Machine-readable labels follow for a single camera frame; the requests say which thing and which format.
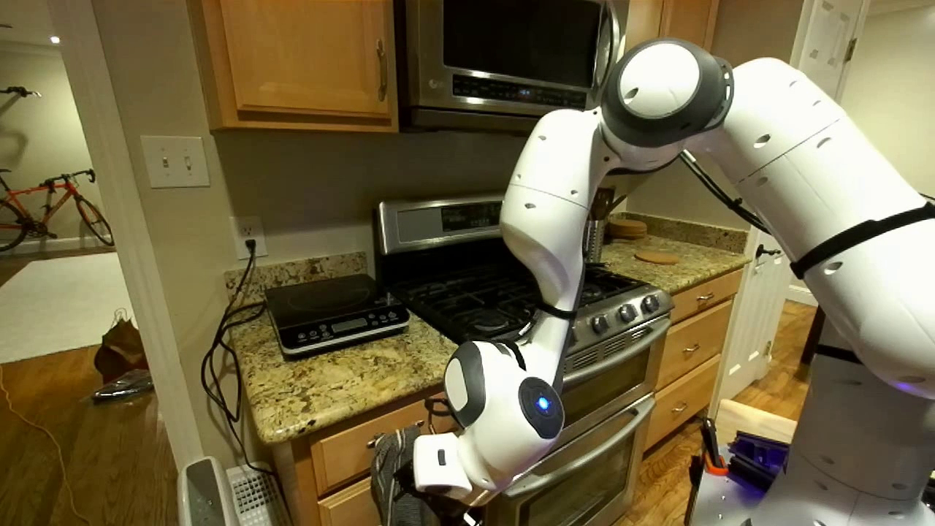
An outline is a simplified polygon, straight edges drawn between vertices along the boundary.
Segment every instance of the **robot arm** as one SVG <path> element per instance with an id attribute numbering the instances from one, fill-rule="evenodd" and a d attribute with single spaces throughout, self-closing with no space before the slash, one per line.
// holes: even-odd
<path id="1" fill-rule="evenodd" d="M 463 431 L 414 438 L 421 491 L 484 504 L 553 448 L 589 203 L 608 174 L 656 169 L 680 149 L 724 166 L 877 377 L 935 400 L 932 204 L 820 87 L 782 62 L 729 70 L 678 41 L 629 52 L 608 79 L 601 109 L 553 111 L 528 134 L 500 225 L 547 308 L 528 340 L 453 355 L 443 393 Z"/>

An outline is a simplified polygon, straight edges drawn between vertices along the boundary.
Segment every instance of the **countertop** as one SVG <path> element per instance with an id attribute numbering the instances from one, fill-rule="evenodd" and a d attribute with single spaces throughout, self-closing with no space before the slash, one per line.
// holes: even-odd
<path id="1" fill-rule="evenodd" d="M 633 257 L 643 250 L 665 252 L 678 261 L 671 267 L 643 263 Z M 728 250 L 643 238 L 608 244 L 601 263 L 611 273 L 678 292 L 740 269 L 744 257 Z M 263 445 L 281 445 L 405 394 L 433 393 L 440 385 L 456 344 L 417 315 L 409 315 L 409 328 L 396 336 L 307 359 L 282 359 L 269 318 L 239 328 L 233 347 L 256 437 Z"/>

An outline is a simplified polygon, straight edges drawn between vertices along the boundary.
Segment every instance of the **gas stove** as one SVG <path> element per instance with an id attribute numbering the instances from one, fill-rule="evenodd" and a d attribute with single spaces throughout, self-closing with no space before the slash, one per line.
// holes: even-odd
<path id="1" fill-rule="evenodd" d="M 519 340 L 541 305 L 537 287 L 496 232 L 500 195 L 382 203 L 376 279 L 453 343 Z M 588 267 L 569 355 L 668 314 L 668 296 Z"/>

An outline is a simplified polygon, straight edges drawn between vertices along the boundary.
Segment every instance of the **microwave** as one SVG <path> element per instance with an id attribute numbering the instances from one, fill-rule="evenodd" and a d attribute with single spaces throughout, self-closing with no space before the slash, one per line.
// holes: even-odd
<path id="1" fill-rule="evenodd" d="M 589 109 L 623 52 L 626 0 L 396 3 L 399 118 L 412 128 L 528 131 Z"/>

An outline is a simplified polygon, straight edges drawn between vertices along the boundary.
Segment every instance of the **wooden cabinet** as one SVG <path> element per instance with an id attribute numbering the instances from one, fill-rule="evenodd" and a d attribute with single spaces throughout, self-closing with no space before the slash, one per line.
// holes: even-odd
<path id="1" fill-rule="evenodd" d="M 671 330 L 659 352 L 646 448 L 664 441 L 709 403 L 740 279 L 737 269 L 671 296 Z"/>
<path id="2" fill-rule="evenodd" d="M 626 46 L 631 51 L 650 38 L 683 38 L 709 51 L 715 23 L 719 0 L 631 0 Z"/>
<path id="3" fill-rule="evenodd" d="M 323 431 L 275 448 L 291 523 L 298 526 L 376 526 L 370 499 L 370 441 L 382 432 L 430 425 L 453 431 L 453 419 L 430 419 L 427 400 L 388 407 L 380 415 Z"/>
<path id="4" fill-rule="evenodd" d="M 390 0 L 196 3 L 215 128 L 396 128 Z"/>

